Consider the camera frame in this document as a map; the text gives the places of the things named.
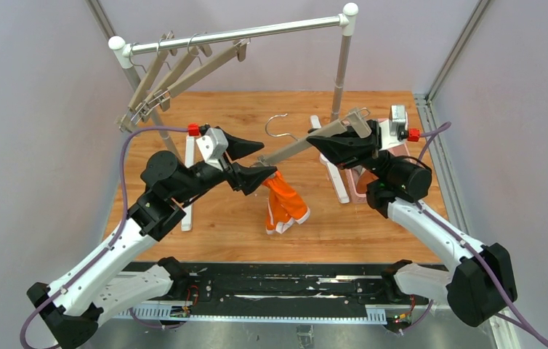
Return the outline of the beige hanger of grey underwear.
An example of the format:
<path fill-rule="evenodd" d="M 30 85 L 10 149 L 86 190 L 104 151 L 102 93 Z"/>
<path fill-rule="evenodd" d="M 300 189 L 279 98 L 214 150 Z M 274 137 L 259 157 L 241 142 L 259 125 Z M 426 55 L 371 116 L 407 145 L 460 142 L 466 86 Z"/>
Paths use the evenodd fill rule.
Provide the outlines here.
<path fill-rule="evenodd" d="M 162 43 L 163 39 L 173 39 L 173 35 L 169 34 L 167 36 L 162 36 L 161 40 L 158 42 L 157 51 L 158 50 L 168 50 L 169 56 L 175 56 L 177 54 L 177 49 L 161 49 L 159 44 Z M 153 109 L 152 103 L 157 102 L 159 100 L 162 100 L 162 94 L 174 83 L 178 82 L 180 77 L 185 73 L 185 71 L 190 67 L 190 65 L 193 63 L 194 60 L 200 60 L 201 55 L 205 57 L 211 57 L 213 54 L 213 51 L 209 44 L 198 44 L 194 46 L 187 46 L 186 53 L 181 56 L 175 64 L 169 66 L 168 71 L 164 74 L 164 76 L 160 79 L 160 81 L 155 85 L 155 80 L 153 82 L 152 87 L 146 94 L 145 99 L 142 101 L 142 103 L 137 107 L 137 112 L 139 112 L 142 116 L 148 116 L 150 110 Z"/>

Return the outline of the brown underwear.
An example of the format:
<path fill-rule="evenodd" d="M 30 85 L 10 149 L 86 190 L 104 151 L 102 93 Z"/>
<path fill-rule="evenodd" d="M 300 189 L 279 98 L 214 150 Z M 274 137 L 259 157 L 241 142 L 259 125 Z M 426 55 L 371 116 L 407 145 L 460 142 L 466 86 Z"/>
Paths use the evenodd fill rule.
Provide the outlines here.
<path fill-rule="evenodd" d="M 371 182 L 373 182 L 373 181 L 375 181 L 375 180 L 378 180 L 378 179 L 379 179 L 379 178 L 378 178 L 375 174 L 373 174 L 373 173 L 371 173 L 371 172 L 369 172 L 369 171 L 363 172 L 363 173 L 359 176 L 359 178 L 358 178 L 358 180 L 357 180 L 357 182 L 356 182 L 356 184 L 355 184 L 356 192 L 357 192 L 358 194 L 365 194 L 366 191 L 367 191 L 368 185 L 369 185 Z"/>

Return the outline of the beige hanger of orange underwear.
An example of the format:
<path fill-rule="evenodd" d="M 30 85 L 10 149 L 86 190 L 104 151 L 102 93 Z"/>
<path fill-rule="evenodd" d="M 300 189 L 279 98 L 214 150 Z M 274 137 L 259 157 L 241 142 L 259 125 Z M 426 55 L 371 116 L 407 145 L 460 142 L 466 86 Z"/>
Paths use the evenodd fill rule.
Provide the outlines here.
<path fill-rule="evenodd" d="M 351 129 L 360 138 L 368 137 L 371 134 L 371 127 L 366 121 L 366 117 L 370 116 L 371 112 L 368 108 L 353 108 L 344 118 L 337 119 L 329 124 L 309 132 L 306 136 L 279 148 L 278 150 L 265 155 L 258 156 L 253 167 L 273 167 L 309 148 L 313 145 L 308 142 L 308 139 L 314 137 L 333 137 L 341 135 Z"/>

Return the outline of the orange underwear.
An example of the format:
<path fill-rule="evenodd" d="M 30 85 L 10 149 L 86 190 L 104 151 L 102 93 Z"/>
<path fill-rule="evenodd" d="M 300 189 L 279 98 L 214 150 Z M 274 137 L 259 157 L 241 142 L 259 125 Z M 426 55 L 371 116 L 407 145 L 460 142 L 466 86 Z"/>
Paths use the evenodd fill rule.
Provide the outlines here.
<path fill-rule="evenodd" d="M 284 179 L 280 171 L 267 178 L 263 185 L 269 190 L 265 231 L 268 235 L 283 234 L 293 225 L 301 225 L 310 217 L 310 208 Z"/>

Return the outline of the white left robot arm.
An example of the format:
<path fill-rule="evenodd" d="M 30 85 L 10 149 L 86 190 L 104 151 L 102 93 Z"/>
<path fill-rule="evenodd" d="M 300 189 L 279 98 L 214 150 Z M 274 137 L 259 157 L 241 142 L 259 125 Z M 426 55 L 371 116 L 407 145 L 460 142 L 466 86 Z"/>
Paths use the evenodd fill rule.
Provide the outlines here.
<path fill-rule="evenodd" d="M 212 188 L 227 183 L 249 195 L 275 173 L 275 167 L 244 167 L 239 162 L 260 151 L 261 142 L 208 125 L 191 124 L 185 132 L 196 139 L 202 159 L 186 166 L 171 151 L 154 153 L 141 175 L 144 192 L 133 204 L 124 202 L 115 230 L 66 274 L 28 290 L 33 313 L 47 325 L 57 348 L 80 347 L 104 323 L 146 300 L 182 295 L 188 273 L 172 257 L 132 278 L 114 278 L 179 225 L 187 208 Z"/>

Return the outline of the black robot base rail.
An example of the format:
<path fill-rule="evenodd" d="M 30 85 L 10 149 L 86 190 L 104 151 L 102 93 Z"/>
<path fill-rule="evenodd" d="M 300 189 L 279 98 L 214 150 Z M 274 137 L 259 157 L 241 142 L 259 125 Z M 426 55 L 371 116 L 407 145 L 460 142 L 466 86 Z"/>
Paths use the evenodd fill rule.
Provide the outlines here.
<path fill-rule="evenodd" d="M 163 324 L 181 321 L 299 324 L 412 322 L 428 301 L 393 296 L 385 264 L 185 262 L 183 292 L 171 292 L 119 313 Z"/>

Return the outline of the beige hanger of brown underwear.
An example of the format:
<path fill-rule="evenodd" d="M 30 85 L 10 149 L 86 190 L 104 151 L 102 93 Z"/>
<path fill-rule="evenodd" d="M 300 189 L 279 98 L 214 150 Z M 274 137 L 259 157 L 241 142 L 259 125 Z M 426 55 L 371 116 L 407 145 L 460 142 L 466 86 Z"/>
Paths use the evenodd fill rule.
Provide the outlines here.
<path fill-rule="evenodd" d="M 231 47 L 220 52 L 218 55 L 213 56 L 213 58 L 207 60 L 198 68 L 195 68 L 188 73 L 185 71 L 185 73 L 180 77 L 179 81 L 172 84 L 161 95 L 163 98 L 162 100 L 152 103 L 153 109 L 157 106 L 161 106 L 164 111 L 167 110 L 169 108 L 168 104 L 172 99 L 181 95 L 183 92 L 188 90 L 193 85 L 197 84 L 206 76 L 213 73 L 218 68 L 221 68 L 224 64 L 230 62 L 233 59 L 236 59 L 238 62 L 244 61 L 246 59 L 246 50 L 249 43 L 250 39 L 236 40 L 233 42 Z"/>

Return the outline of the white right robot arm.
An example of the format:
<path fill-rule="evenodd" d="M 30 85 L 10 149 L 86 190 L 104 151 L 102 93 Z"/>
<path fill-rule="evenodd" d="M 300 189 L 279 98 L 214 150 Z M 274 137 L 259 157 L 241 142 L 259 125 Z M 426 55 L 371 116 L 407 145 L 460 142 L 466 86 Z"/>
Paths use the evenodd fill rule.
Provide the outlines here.
<path fill-rule="evenodd" d="M 366 136 L 346 127 L 333 135 L 315 130 L 305 139 L 336 167 L 363 167 L 374 175 L 366 186 L 367 204 L 415 235 L 443 263 L 442 270 L 410 260 L 392 264 L 382 272 L 387 297 L 444 302 L 473 327 L 512 308 L 517 287 L 507 249 L 463 233 L 431 209 L 423 199 L 432 184 L 432 169 L 417 157 L 390 152 L 406 141 L 418 141 L 422 133 L 391 121 L 370 120 L 368 127 Z"/>

